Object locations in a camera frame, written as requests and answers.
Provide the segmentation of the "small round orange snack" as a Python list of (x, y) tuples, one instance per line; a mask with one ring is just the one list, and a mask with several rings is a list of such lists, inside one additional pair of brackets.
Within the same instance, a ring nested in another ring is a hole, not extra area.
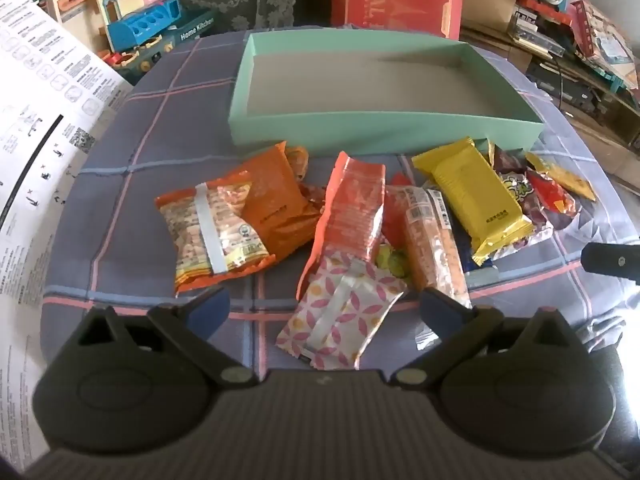
[(306, 177), (309, 164), (309, 154), (306, 148), (303, 146), (288, 146), (285, 149), (285, 157), (296, 180), (302, 182)]

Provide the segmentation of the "yellow green Mini snack bar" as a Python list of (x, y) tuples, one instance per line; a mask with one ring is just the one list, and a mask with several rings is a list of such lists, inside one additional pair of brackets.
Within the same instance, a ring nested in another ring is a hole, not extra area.
[(375, 264), (378, 268), (387, 271), (394, 278), (404, 281), (407, 285), (412, 283), (409, 260), (401, 249), (393, 248), (388, 243), (382, 243), (378, 248)]

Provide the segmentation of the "blue white snack packet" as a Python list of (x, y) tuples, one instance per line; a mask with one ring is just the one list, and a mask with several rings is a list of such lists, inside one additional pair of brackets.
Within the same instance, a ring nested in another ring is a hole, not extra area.
[(471, 239), (466, 235), (456, 237), (462, 270), (466, 284), (470, 289), (476, 289), (495, 284), (499, 279), (499, 270), (487, 259), (481, 266), (472, 259)]

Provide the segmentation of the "orange peanut snack bag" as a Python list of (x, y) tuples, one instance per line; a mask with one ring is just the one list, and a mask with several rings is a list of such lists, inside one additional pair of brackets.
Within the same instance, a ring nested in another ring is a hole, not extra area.
[(242, 170), (157, 197), (176, 251), (176, 294), (244, 278), (276, 261), (242, 217), (252, 186)]

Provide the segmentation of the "purple QQ gummy bag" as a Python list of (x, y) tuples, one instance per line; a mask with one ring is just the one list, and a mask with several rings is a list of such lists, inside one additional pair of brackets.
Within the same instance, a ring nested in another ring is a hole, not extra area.
[(542, 212), (542, 205), (533, 185), (527, 177), (528, 169), (524, 152), (503, 151), (498, 146), (494, 149), (492, 168), (502, 183), (514, 196), (524, 216), (532, 222), (534, 232), (526, 237), (500, 248), (493, 255), (495, 260), (510, 256), (528, 246), (534, 246), (552, 237), (553, 226)]

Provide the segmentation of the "orange red translucent packet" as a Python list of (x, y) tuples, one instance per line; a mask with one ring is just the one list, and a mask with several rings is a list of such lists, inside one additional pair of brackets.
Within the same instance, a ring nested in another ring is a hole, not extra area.
[(311, 252), (298, 280), (297, 300), (303, 298), (327, 249), (367, 262), (375, 259), (382, 234), (385, 188), (384, 165), (363, 162), (345, 152), (337, 155)]

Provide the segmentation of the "golden yellow stick packet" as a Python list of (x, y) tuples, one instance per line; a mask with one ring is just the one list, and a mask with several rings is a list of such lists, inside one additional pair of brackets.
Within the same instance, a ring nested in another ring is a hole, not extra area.
[(594, 192), (593, 187), (584, 178), (578, 177), (577, 174), (573, 174), (554, 162), (545, 162), (538, 155), (532, 152), (526, 152), (525, 158), (529, 165), (532, 166), (538, 174), (544, 174), (552, 180), (555, 180), (555, 182), (558, 182), (559, 185), (566, 190), (569, 190), (586, 200), (590, 200), (590, 202), (595, 203), (597, 201), (597, 195)]

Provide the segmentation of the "toy home kitchen set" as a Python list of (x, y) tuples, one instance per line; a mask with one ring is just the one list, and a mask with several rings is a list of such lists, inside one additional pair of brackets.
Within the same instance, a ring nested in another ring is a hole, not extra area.
[(46, 0), (46, 10), (130, 84), (166, 54), (213, 30), (212, 10), (181, 0)]

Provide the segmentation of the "small red candy packet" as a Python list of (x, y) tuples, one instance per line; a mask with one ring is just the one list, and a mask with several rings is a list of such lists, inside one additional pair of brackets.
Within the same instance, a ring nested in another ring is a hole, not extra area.
[(402, 204), (400, 191), (410, 185), (411, 181), (404, 174), (394, 174), (390, 182), (386, 183), (382, 234), (394, 249), (405, 246), (406, 207)]

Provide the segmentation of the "plain orange snack packet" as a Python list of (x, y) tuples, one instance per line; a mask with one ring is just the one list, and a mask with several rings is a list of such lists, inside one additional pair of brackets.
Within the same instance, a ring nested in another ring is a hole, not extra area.
[(285, 142), (274, 144), (227, 174), (250, 174), (252, 187), (242, 218), (255, 229), (277, 261), (309, 243), (320, 218), (320, 212), (300, 192), (285, 149)]

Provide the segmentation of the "long orange cracker pack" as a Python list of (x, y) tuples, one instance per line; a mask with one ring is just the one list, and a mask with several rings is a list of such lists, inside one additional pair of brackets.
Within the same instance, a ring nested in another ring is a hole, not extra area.
[(397, 190), (411, 281), (418, 292), (434, 288), (472, 308), (451, 221), (442, 192), (405, 185)]

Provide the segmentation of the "red Skittles bag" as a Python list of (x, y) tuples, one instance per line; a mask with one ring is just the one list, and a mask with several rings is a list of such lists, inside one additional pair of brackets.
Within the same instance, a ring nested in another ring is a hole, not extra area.
[(555, 182), (545, 174), (527, 170), (526, 177), (538, 198), (544, 218), (557, 231), (566, 229), (579, 212), (579, 207), (574, 197), (569, 192), (566, 192), (558, 182)]

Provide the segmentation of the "pink floral white packet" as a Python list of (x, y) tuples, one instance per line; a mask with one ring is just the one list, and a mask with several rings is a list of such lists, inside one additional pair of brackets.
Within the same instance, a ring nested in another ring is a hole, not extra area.
[(330, 249), (276, 346), (316, 370), (356, 370), (387, 313), (406, 291), (406, 283), (390, 272)]

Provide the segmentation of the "yellow snack bar packet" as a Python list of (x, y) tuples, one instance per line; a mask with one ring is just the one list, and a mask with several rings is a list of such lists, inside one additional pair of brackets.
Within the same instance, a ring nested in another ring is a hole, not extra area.
[(479, 266), (494, 252), (535, 231), (516, 198), (472, 139), (413, 156), (414, 168), (431, 177), (471, 237), (472, 260)]

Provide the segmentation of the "blue plaid tablecloth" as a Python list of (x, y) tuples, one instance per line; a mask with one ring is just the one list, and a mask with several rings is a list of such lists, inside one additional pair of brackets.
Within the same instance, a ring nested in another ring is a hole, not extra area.
[[(135, 87), (92, 148), (66, 198), (49, 263), (40, 347), (53, 359), (93, 307), (138, 313), (175, 298), (175, 251), (157, 196), (223, 176), (238, 164), (228, 111), (247, 36), (229, 32), (178, 47)], [(546, 125), (535, 152), (589, 181), (597, 197), (565, 230), (497, 262), (494, 282), (474, 287), (474, 304), (527, 318), (559, 309), (591, 349), (620, 339), (638, 307), (636, 283), (586, 272), (589, 242), (629, 244), (638, 234), (587, 145), (515, 66), (488, 62)]]

